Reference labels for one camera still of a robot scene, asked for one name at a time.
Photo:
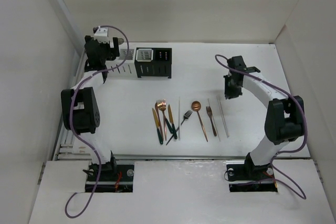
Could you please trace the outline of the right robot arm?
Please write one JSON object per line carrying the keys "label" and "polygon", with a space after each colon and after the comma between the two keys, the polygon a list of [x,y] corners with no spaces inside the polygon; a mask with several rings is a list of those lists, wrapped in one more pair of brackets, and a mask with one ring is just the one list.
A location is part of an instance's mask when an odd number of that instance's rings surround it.
{"label": "right robot arm", "polygon": [[246,89],[267,109],[265,136],[246,155],[243,164],[227,165],[228,179],[231,182],[266,179],[273,158],[306,132],[303,99],[269,83],[258,68],[247,67],[242,56],[229,58],[227,66],[229,73],[224,76],[225,99],[237,98]]}

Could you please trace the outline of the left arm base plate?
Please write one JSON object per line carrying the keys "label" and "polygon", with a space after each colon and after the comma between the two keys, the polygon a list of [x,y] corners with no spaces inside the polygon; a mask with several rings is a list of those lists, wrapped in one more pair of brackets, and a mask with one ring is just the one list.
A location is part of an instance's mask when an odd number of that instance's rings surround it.
{"label": "left arm base plate", "polygon": [[[98,164],[90,164],[83,172],[87,175],[85,192],[91,193],[98,175]],[[134,179],[133,164],[103,164],[96,193],[132,193]]]}

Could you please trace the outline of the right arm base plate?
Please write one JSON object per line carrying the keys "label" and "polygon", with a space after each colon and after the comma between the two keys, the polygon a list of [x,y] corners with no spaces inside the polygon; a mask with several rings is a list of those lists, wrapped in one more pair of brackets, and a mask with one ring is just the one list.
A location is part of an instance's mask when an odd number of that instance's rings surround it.
{"label": "right arm base plate", "polygon": [[227,180],[231,193],[277,193],[274,173],[270,167],[249,172],[244,164],[227,164]]}

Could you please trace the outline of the silver spoon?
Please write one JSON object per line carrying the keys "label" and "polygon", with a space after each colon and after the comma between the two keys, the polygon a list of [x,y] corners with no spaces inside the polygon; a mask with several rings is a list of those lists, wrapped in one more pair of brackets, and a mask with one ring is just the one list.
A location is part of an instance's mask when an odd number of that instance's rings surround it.
{"label": "silver spoon", "polygon": [[121,45],[121,44],[123,44],[124,43],[124,39],[122,39],[122,38],[118,38],[118,45]]}

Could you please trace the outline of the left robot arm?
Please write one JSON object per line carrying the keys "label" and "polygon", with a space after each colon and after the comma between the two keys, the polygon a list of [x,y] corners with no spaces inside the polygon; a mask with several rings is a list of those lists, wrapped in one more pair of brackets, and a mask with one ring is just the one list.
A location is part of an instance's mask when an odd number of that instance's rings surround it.
{"label": "left robot arm", "polygon": [[84,170],[88,179],[107,182],[116,179],[118,168],[112,151],[95,137],[100,112],[94,92],[107,79],[106,61],[114,61],[120,55],[118,38],[113,37],[113,46],[109,38],[103,41],[97,36],[86,36],[85,42],[87,60],[83,77],[74,87],[61,91],[62,118],[65,128],[73,130],[77,139],[89,148],[92,162]]}

